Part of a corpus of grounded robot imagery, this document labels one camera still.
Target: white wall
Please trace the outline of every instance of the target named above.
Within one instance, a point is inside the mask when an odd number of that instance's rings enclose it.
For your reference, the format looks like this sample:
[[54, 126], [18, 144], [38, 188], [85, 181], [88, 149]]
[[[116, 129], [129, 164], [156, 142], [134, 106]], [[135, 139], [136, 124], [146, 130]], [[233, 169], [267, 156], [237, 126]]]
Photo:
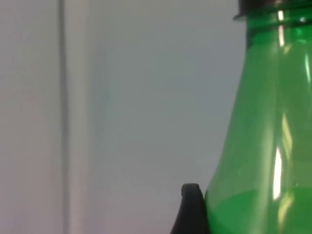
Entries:
[[71, 234], [169, 233], [219, 160], [244, 55], [227, 0], [66, 0]]
[[62, 233], [57, 0], [0, 1], [0, 233]]

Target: black bottle cap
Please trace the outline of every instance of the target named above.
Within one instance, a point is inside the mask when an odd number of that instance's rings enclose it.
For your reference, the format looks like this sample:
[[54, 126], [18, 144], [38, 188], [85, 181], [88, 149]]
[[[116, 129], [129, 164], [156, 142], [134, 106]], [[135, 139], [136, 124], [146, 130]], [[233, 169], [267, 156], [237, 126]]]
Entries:
[[312, 6], [312, 0], [238, 0], [239, 14], [235, 19], [251, 12], [269, 13], [309, 6]]

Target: bottle neck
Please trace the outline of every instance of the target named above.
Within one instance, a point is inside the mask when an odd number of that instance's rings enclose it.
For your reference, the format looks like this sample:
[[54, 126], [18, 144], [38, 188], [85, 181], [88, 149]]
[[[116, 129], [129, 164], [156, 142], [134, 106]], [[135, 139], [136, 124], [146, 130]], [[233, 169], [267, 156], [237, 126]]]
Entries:
[[247, 50], [258, 45], [287, 50], [294, 43], [312, 43], [312, 8], [247, 16]]

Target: green plastic bottle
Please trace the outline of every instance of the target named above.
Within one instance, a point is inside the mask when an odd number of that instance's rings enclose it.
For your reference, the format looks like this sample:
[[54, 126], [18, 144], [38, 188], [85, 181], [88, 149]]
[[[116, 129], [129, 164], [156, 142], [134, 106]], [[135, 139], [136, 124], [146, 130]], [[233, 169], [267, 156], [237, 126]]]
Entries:
[[312, 1], [240, 9], [246, 60], [205, 195], [211, 232], [312, 234]]

